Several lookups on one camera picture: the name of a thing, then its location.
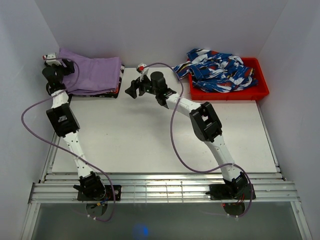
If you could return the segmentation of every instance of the purple towel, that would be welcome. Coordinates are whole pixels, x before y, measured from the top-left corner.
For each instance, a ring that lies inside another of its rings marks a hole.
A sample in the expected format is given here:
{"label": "purple towel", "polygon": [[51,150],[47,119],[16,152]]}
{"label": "purple towel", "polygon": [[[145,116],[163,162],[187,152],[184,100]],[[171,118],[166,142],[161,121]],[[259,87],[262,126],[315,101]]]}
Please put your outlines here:
{"label": "purple towel", "polygon": [[74,84],[77,78],[77,66],[74,66],[74,74],[63,78],[63,83],[69,93],[74,95],[96,95],[117,89],[122,65],[119,57],[87,58],[65,48],[60,48],[59,58],[71,59],[80,68],[78,82],[71,89],[69,87]]}

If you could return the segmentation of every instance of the blue and white cloth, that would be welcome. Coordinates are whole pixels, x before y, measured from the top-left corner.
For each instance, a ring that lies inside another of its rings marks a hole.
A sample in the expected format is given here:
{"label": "blue and white cloth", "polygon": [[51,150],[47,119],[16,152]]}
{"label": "blue and white cloth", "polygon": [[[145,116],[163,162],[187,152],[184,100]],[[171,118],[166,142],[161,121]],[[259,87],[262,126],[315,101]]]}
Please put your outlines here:
{"label": "blue and white cloth", "polygon": [[183,78],[192,75],[192,85],[206,93],[241,91],[258,84],[254,69],[244,66],[240,57],[195,48],[187,53],[188,61],[174,68]]}

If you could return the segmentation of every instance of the white table surface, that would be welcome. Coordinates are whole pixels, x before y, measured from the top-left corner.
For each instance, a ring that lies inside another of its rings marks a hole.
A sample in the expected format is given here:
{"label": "white table surface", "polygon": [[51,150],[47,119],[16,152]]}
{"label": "white table surface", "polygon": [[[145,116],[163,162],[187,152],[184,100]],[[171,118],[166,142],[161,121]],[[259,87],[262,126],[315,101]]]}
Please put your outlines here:
{"label": "white table surface", "polygon": [[[168,68],[161,71],[169,88],[181,91]],[[158,105],[154,95],[136,99],[125,89],[139,74],[126,68],[117,99],[73,97],[71,109],[81,129],[79,140],[86,159],[107,173],[190,173],[177,159],[170,141],[172,110]],[[189,95],[183,79],[185,97]],[[275,173],[276,167],[255,101],[213,101],[222,122],[226,145],[235,162],[249,173]],[[192,168],[208,170],[218,164],[207,146],[195,136],[190,119],[177,112],[174,139],[180,156]],[[60,146],[67,148],[63,140]],[[58,150],[52,172],[77,172],[73,158]]]}

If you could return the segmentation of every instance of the white wall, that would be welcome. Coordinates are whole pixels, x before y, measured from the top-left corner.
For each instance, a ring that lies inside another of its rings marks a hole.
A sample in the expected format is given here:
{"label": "white wall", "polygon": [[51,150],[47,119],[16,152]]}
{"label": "white wall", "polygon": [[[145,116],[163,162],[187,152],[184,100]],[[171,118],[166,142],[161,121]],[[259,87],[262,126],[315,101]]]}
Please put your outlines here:
{"label": "white wall", "polygon": [[[48,154],[49,147],[23,128],[20,116],[48,97],[41,56],[58,50],[34,0],[0,1],[0,239],[19,239],[32,183]],[[32,110],[26,122],[51,140],[47,108]]]}
{"label": "white wall", "polygon": [[196,47],[257,57],[287,0],[35,0],[60,47],[127,66]]}
{"label": "white wall", "polygon": [[320,2],[289,0],[259,61],[270,95],[261,110],[280,168],[294,180],[320,239]]}

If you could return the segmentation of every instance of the red tray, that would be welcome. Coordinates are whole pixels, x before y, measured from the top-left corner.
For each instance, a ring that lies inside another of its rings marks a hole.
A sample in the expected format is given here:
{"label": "red tray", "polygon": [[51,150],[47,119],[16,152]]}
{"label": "red tray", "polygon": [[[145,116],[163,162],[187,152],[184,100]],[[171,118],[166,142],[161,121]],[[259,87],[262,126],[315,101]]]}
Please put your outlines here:
{"label": "red tray", "polygon": [[244,65],[254,68],[254,78],[258,80],[258,85],[249,87],[242,91],[233,92],[204,92],[192,86],[192,76],[188,75],[190,83],[190,94],[192,100],[261,100],[269,94],[264,75],[260,68],[259,62],[254,57],[242,57]]}

